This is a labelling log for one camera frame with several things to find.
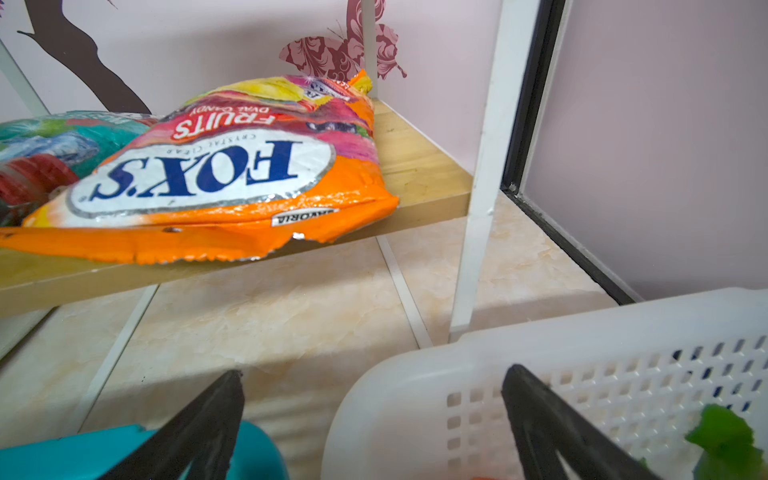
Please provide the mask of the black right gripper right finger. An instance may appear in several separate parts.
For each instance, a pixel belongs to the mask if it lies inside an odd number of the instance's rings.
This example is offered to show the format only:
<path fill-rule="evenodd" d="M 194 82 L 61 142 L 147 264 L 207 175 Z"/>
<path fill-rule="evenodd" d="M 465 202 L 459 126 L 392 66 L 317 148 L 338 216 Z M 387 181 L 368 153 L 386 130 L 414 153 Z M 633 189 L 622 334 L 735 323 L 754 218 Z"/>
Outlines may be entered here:
<path fill-rule="evenodd" d="M 502 398 L 526 479 L 656 479 L 521 364 L 512 365 Z"/>

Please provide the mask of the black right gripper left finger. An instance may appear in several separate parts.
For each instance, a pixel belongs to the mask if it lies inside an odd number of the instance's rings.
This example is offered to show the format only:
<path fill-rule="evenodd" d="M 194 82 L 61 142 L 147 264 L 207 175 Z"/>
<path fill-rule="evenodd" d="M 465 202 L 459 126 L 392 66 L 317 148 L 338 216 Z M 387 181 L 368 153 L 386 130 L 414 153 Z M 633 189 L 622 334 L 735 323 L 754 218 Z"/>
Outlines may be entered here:
<path fill-rule="evenodd" d="M 224 479 L 244 409 L 241 372 L 223 373 L 104 479 Z"/>

